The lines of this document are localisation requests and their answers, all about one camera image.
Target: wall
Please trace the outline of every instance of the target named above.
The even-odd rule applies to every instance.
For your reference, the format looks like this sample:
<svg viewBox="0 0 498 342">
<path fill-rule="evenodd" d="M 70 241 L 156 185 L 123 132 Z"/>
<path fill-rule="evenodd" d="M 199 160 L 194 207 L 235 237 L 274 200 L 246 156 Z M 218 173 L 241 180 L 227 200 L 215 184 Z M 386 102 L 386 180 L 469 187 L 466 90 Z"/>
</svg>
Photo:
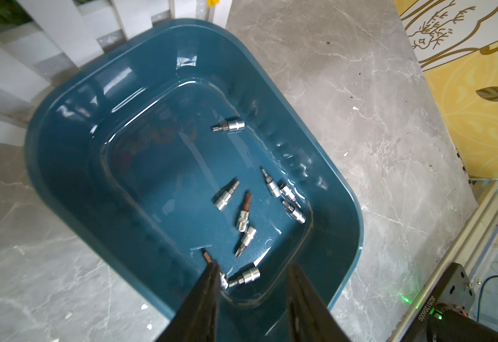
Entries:
<svg viewBox="0 0 498 342">
<path fill-rule="evenodd" d="M 394 0 L 472 177 L 498 178 L 498 0 Z"/>
</svg>

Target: marble floor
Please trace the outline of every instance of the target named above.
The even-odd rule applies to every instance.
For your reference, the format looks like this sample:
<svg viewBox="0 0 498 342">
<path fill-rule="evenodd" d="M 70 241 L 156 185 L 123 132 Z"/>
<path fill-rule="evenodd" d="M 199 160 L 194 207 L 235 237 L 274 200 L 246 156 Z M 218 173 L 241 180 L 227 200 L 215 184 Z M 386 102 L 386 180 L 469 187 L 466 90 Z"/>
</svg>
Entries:
<svg viewBox="0 0 498 342">
<path fill-rule="evenodd" d="M 385 341 L 477 207 L 390 0 L 234 0 L 253 53 L 353 188 L 363 251 L 332 313 Z M 0 341 L 151 341 L 167 320 L 34 193 L 0 145 Z"/>
</svg>

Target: leaf pattern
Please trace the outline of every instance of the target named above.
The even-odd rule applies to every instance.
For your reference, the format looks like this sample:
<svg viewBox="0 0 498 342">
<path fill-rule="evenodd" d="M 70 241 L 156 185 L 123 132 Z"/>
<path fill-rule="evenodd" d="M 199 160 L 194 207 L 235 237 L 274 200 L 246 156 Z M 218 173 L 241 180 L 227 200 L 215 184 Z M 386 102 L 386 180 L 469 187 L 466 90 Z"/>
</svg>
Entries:
<svg viewBox="0 0 498 342">
<path fill-rule="evenodd" d="M 498 101 L 498 86 L 489 86 L 476 91 L 477 95 L 489 101 Z"/>
</svg>

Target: yellow object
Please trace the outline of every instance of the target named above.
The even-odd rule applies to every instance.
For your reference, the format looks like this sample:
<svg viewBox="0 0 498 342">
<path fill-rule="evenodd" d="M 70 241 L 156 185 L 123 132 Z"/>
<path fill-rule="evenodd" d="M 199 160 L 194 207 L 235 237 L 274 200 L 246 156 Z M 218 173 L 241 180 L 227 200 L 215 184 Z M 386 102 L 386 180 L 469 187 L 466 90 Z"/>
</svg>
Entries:
<svg viewBox="0 0 498 342">
<path fill-rule="evenodd" d="M 400 14 L 415 2 L 395 0 Z M 498 178 L 498 41 L 478 48 L 424 75 L 469 175 Z"/>
</svg>

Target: blue plastic basin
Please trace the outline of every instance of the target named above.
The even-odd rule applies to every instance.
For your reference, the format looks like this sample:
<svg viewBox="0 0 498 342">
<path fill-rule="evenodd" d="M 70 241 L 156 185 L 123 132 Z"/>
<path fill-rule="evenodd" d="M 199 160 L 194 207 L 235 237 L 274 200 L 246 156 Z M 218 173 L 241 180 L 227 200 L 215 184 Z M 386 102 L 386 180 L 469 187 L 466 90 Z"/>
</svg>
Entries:
<svg viewBox="0 0 498 342">
<path fill-rule="evenodd" d="M 211 131 L 238 117 L 243 131 Z M 55 89 L 26 156 L 46 204 L 168 318 L 205 268 L 201 247 L 229 276 L 258 263 L 260 279 L 223 292 L 219 340 L 286 339 L 286 265 L 300 264 L 331 308 L 361 251 L 347 182 L 245 46 L 207 22 L 161 24 Z M 261 166 L 296 189 L 305 224 L 271 196 Z M 220 212 L 213 199 L 234 177 Z M 258 233 L 236 259 L 247 190 Z"/>
</svg>

